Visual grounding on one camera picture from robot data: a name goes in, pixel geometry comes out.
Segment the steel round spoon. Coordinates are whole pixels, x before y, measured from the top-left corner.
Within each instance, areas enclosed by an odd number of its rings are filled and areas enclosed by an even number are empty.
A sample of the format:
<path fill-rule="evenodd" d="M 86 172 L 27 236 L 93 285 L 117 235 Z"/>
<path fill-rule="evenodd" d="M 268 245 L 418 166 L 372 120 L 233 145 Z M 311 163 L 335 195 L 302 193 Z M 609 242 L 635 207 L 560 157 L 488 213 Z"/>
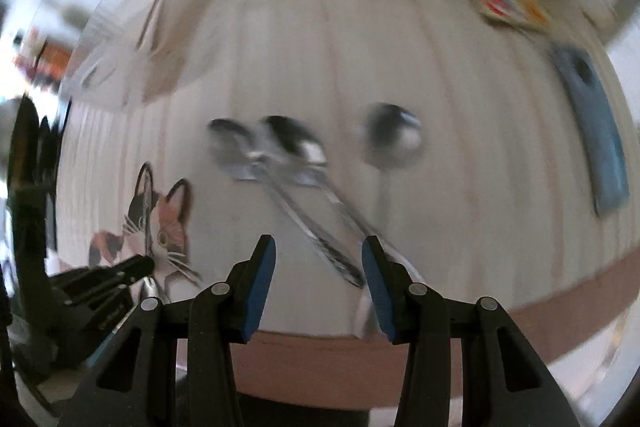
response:
<path fill-rule="evenodd" d="M 378 170 L 376 223 L 390 221 L 390 173 L 414 164 L 423 152 L 423 126 L 416 115 L 396 104 L 374 103 L 361 125 L 363 160 Z"/>

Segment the striped cat placemat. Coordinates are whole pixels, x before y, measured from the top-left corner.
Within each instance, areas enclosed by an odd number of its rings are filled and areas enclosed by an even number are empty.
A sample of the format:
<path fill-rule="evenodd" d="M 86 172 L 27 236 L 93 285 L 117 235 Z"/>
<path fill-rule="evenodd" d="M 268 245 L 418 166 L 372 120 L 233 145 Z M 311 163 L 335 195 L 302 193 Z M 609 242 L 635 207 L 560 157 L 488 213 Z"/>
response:
<path fill-rule="evenodd" d="M 151 0 L 103 0 L 110 38 Z M 83 41 L 73 73 L 99 44 Z M 423 126 L 423 152 L 390 173 L 390 221 L 376 223 L 378 170 L 362 156 L 368 107 L 390 103 Z M 66 265 L 101 260 L 105 239 L 137 254 L 127 209 L 153 171 L 157 274 L 193 296 L 262 234 L 277 268 L 257 337 L 238 352 L 244 392 L 324 407 L 387 407 L 404 355 L 359 340 L 360 291 L 321 259 L 256 181 L 215 164 L 206 126 L 303 121 L 328 173 L 372 225 L 451 299 L 494 296 L 562 386 L 583 398 L 604 347 L 638 305 L 639 199 L 594 212 L 586 155 L 544 43 L 493 25 L 471 0 L 209 0 L 177 87 L 126 112 L 73 98 L 63 133 L 56 237 Z M 360 257 L 361 236 L 318 186 L 280 173 L 295 202 Z"/>

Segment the clear plastic utensil tray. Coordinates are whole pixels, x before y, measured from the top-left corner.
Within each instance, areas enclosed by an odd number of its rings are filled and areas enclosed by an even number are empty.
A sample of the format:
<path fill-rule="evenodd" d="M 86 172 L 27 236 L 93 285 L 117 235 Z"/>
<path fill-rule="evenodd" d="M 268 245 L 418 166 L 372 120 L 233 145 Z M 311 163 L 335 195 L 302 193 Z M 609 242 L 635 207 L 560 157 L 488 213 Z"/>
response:
<path fill-rule="evenodd" d="M 72 77 L 73 97 L 126 112 L 175 89 L 209 0 L 151 0 L 102 40 Z"/>

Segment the blue smartphone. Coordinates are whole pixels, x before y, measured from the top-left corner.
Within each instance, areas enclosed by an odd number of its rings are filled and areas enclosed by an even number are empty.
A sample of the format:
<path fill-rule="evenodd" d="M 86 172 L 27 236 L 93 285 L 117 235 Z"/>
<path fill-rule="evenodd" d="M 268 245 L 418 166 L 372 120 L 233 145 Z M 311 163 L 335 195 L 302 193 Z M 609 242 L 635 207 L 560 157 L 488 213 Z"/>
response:
<path fill-rule="evenodd" d="M 594 211 L 603 217 L 629 198 L 620 130 L 590 55 L 578 46 L 552 42 L 550 60 L 564 87 L 584 149 Z"/>

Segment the small red yellow box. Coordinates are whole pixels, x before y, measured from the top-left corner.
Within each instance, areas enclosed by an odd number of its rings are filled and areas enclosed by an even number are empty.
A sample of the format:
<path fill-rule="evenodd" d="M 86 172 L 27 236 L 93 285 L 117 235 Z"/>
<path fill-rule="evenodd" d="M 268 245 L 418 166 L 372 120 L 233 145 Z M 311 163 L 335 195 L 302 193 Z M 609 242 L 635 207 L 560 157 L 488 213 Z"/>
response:
<path fill-rule="evenodd" d="M 549 29 L 549 15 L 537 0 L 472 1 L 477 11 L 488 20 L 534 31 Z"/>

